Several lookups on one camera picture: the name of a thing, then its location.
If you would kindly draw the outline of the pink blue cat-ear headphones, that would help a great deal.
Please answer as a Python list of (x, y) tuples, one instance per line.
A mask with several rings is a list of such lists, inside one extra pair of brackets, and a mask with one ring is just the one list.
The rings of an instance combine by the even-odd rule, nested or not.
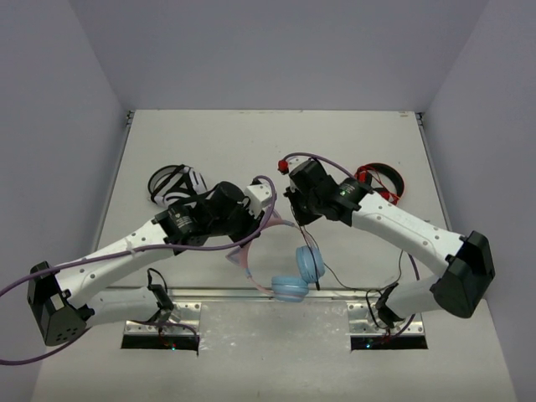
[(297, 224), (283, 219), (277, 212), (270, 217), (267, 229), (293, 229), (302, 235), (303, 244), (296, 245), (287, 238), (276, 240), (275, 249), (250, 256), (253, 243), (231, 250), (226, 259), (242, 269), (246, 279), (261, 293), (279, 302), (302, 302), (310, 286), (319, 287), (326, 273), (322, 254), (311, 235)]

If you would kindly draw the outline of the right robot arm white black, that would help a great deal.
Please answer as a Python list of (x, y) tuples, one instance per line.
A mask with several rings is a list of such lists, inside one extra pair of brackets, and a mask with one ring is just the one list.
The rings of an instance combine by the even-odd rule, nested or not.
[(431, 276), (389, 286), (375, 304), (388, 327), (422, 312), (444, 310), (459, 318), (473, 315), (495, 277), (488, 238), (464, 236), (427, 223), (392, 204), (367, 183), (349, 177), (337, 183), (323, 165), (278, 162), (288, 176), (285, 195), (301, 225), (324, 217), (376, 235), (424, 264)]

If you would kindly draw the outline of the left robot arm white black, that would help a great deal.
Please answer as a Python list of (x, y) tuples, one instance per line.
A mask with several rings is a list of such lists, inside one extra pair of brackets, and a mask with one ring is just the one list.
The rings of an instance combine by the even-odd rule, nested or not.
[(142, 227), (78, 260), (30, 270), (27, 300), (45, 345), (74, 341), (86, 329), (116, 321), (163, 322), (174, 305), (162, 285), (130, 291), (108, 286), (186, 250), (207, 251), (208, 239), (230, 246), (254, 239), (273, 210), (275, 188), (255, 179), (244, 189), (218, 183), (207, 193), (179, 198)]

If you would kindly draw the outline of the red black headphones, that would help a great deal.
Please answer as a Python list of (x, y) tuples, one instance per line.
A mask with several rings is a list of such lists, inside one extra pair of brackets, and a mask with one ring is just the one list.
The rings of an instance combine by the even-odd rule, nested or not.
[(397, 205), (405, 193), (405, 181), (399, 172), (381, 162), (358, 167), (354, 177), (393, 205)]

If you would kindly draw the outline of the white black headphones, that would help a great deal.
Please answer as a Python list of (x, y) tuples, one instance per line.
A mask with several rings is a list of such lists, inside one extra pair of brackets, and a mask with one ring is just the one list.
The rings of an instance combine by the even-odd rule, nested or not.
[(159, 168), (147, 183), (149, 199), (167, 207), (180, 198), (206, 193), (208, 186), (201, 173), (188, 165), (167, 165)]

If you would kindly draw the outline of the left metal mounting bracket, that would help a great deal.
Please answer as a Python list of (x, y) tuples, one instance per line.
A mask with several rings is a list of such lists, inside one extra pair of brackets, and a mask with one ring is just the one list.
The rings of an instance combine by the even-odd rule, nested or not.
[(174, 310), (167, 324), (158, 327), (155, 323), (141, 324), (126, 321), (123, 328), (124, 336), (193, 336), (193, 330), (200, 334), (199, 324), (203, 303), (201, 301), (176, 300)]

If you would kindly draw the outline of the metal mounting bracket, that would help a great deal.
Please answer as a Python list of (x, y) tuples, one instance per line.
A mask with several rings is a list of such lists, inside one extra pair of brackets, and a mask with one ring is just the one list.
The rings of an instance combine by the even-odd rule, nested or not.
[[(348, 313), (348, 333), (355, 337), (382, 337), (386, 334), (385, 324), (379, 319), (376, 319), (378, 326), (375, 324), (368, 304), (364, 298), (346, 301)], [(417, 314), (412, 321), (406, 319), (403, 322), (398, 322), (393, 329), (390, 330), (391, 335), (395, 335), (402, 329), (405, 329), (401, 337), (424, 336), (425, 326), (422, 316)]]
[(126, 321), (123, 328), (124, 336), (193, 336), (193, 330), (200, 334), (199, 324), (203, 303), (201, 301), (176, 300), (174, 310), (167, 324), (158, 327), (155, 323), (141, 324)]

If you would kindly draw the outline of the metal rail front table edge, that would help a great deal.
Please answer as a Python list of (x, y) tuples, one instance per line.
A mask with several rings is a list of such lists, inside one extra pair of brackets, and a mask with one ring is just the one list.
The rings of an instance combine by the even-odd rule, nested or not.
[[(171, 287), (168, 295), (172, 299), (192, 299), (192, 300), (267, 300), (271, 295), (267, 295), (255, 288), (180, 288)], [(335, 289), (310, 290), (308, 298), (329, 299), (329, 300), (354, 300), (364, 299), (366, 291), (343, 291)]]

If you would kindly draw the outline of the right metal mounting bracket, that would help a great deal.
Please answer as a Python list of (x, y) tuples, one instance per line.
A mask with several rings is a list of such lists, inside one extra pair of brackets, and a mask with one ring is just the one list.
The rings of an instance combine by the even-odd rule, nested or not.
[[(355, 337), (382, 337), (386, 334), (385, 324), (379, 319), (376, 319), (378, 326), (375, 324), (368, 304), (364, 298), (346, 301), (348, 313), (348, 333)], [(417, 314), (412, 321), (406, 319), (403, 322), (398, 322), (393, 329), (390, 330), (391, 335), (395, 335), (402, 329), (405, 329), (401, 337), (424, 336), (425, 326), (422, 316)]]

